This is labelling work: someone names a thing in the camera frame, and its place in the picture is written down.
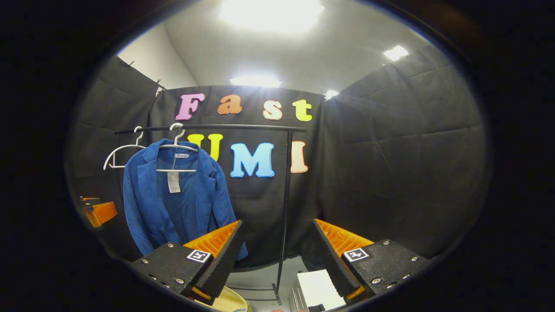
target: black fabric wall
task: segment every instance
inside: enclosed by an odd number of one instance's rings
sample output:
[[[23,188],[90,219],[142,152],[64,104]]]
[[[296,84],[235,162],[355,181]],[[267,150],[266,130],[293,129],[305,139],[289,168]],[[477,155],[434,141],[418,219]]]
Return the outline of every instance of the black fabric wall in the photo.
[[[135,144],[136,135],[114,135],[120,129],[133,129],[147,123],[158,86],[154,81],[113,57],[90,83],[82,102],[74,112],[76,124],[67,144],[65,166],[68,184],[74,196],[97,197],[114,202],[118,215],[105,224],[118,235],[108,245],[123,259],[140,257],[125,221],[121,182],[122,169],[107,167],[104,160],[116,147]],[[138,149],[118,151],[116,165],[124,165]],[[90,227],[86,219],[85,226]]]
[[[175,120],[181,104],[181,95],[204,93],[206,98],[200,102],[198,109],[192,113],[190,120]],[[229,94],[241,96],[242,111],[237,114],[219,114],[218,106],[222,97]],[[308,122],[300,121],[295,115],[292,103],[306,100],[312,105],[307,111],[312,116]],[[281,103],[283,117],[279,120],[264,118],[263,104],[267,100]],[[320,214],[317,206],[317,181],[319,179],[319,158],[316,151],[316,141],[319,137],[321,123],[322,102],[324,98],[319,94],[301,92],[297,90],[260,88],[232,85],[214,85],[209,87],[190,87],[166,90],[160,93],[149,113],[149,127],[159,127],[181,122],[183,124],[254,124],[278,125],[287,127],[302,127],[307,133],[294,133],[293,140],[306,143],[304,147],[305,164],[309,170],[304,173],[291,174],[290,204],[288,208],[288,231],[286,235],[286,255],[298,254],[298,246],[308,230],[310,223],[306,220],[316,218]],[[149,132],[150,142],[162,138],[173,139],[180,132],[178,130]],[[246,247],[249,256],[236,263],[237,268],[252,268],[268,265],[279,260],[281,225],[283,214],[286,132],[269,130],[187,130],[180,140],[194,133],[204,135],[201,147],[210,153],[208,135],[220,133],[220,156],[218,163],[226,175],[226,182],[230,194],[231,204],[238,219],[243,220],[246,229]],[[234,143],[244,143],[253,154],[256,147],[263,142],[272,143],[271,152],[273,177],[252,177],[245,174],[242,178],[232,178],[233,151],[230,146]]]
[[[487,184],[484,128],[468,86],[436,48],[358,80],[323,116],[324,220],[427,258],[474,222]],[[302,254],[315,268],[312,251],[307,240]]]

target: blue letter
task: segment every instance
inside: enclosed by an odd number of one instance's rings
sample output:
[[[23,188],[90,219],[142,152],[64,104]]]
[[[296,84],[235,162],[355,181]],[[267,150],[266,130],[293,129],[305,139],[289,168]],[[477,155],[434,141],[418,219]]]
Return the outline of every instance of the blue letter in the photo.
[[[260,145],[256,148],[254,155],[251,156],[245,144],[232,144],[231,150],[233,150],[234,158],[231,177],[242,178],[245,175],[241,169],[241,164],[243,164],[243,167],[249,177],[253,175],[256,165],[258,165],[258,170],[256,171],[257,177],[273,177],[275,174],[272,170],[271,151],[273,148],[274,145],[271,143],[260,143]]]

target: white wall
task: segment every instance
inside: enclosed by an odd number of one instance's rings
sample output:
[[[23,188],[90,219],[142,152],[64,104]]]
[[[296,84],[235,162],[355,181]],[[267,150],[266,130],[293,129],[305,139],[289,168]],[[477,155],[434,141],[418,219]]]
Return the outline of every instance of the white wall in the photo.
[[[127,64],[157,81],[166,89],[197,85],[187,67],[177,55],[164,24],[158,24],[131,42],[118,53]]]

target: floor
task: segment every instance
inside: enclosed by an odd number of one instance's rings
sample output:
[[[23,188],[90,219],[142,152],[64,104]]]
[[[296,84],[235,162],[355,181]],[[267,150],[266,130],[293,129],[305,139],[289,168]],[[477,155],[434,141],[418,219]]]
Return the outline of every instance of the floor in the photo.
[[[256,291],[233,289],[233,287],[265,289],[272,288],[272,283],[275,284],[278,279],[277,264],[250,272],[231,273],[229,274],[228,281],[225,285],[229,288],[232,288],[233,291],[247,300],[252,307],[253,312],[271,312],[272,310],[283,310],[284,312],[291,312],[291,308],[289,307],[289,295],[291,293],[293,283],[295,282],[296,275],[299,271],[307,271],[305,265],[302,263],[302,259],[300,256],[284,260],[279,289],[281,305],[278,305],[277,301],[275,300],[248,300],[275,299],[274,292],[272,290]]]

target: jacket collar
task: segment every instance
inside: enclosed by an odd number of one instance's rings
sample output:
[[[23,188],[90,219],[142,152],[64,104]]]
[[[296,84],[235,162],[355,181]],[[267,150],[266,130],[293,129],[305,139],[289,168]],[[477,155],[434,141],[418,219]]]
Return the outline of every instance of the jacket collar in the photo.
[[[160,145],[173,145],[174,142],[169,139],[162,139],[158,142],[152,143],[149,145],[143,153],[143,159],[147,163],[155,162],[158,158],[158,152],[160,151]],[[195,143],[191,142],[177,142],[178,145],[192,147],[199,151],[199,158],[196,171],[197,173],[202,173],[204,175],[210,175],[214,170],[214,166],[212,165],[212,161],[210,159],[210,155],[205,152],[200,146],[196,145]]]

